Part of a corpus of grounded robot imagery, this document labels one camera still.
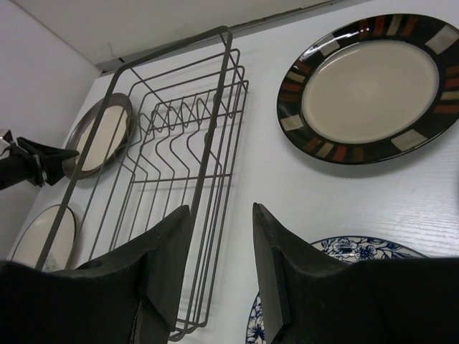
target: plate with blue floral rim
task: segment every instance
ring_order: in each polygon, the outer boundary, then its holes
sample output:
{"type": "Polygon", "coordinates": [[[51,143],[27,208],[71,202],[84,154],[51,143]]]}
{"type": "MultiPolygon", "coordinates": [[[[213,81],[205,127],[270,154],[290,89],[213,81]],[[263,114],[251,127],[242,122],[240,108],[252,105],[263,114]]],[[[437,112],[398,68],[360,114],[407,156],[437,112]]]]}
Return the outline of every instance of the plate with blue floral rim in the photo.
{"type": "Polygon", "coordinates": [[[331,32],[286,72],[277,99],[288,140],[330,163],[376,163],[430,142],[459,119],[459,30],[387,14],[331,32]]]}
{"type": "MultiPolygon", "coordinates": [[[[369,236],[335,236],[311,245],[349,264],[369,259],[426,258],[424,254],[408,247],[369,236]]],[[[260,293],[257,294],[250,310],[245,342],[246,344],[266,344],[260,293]]]]}

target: blue and white plate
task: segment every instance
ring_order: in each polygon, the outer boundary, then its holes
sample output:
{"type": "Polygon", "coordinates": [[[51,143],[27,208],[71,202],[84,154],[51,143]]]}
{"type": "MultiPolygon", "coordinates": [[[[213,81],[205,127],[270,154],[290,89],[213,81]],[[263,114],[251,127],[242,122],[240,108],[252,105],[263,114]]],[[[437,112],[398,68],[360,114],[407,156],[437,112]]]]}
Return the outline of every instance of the blue and white plate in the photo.
{"type": "MultiPolygon", "coordinates": [[[[406,259],[425,258],[408,247],[383,239],[367,236],[336,236],[312,243],[329,256],[346,263],[368,259],[406,259]]],[[[253,302],[247,323],[246,344],[265,344],[265,325],[261,309],[260,293],[253,302]]]]}

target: white wall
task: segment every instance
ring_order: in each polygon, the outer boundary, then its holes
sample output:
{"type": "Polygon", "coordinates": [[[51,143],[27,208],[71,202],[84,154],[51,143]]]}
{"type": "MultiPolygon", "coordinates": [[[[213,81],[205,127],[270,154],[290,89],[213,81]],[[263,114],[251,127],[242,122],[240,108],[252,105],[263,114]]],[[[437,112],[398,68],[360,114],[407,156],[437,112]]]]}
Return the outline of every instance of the white wall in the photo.
{"type": "Polygon", "coordinates": [[[328,0],[13,0],[92,63],[328,0]]]}
{"type": "MultiPolygon", "coordinates": [[[[99,71],[19,7],[0,0],[0,127],[62,146],[99,71]]],[[[0,258],[5,258],[39,188],[0,191],[0,258]]]]}

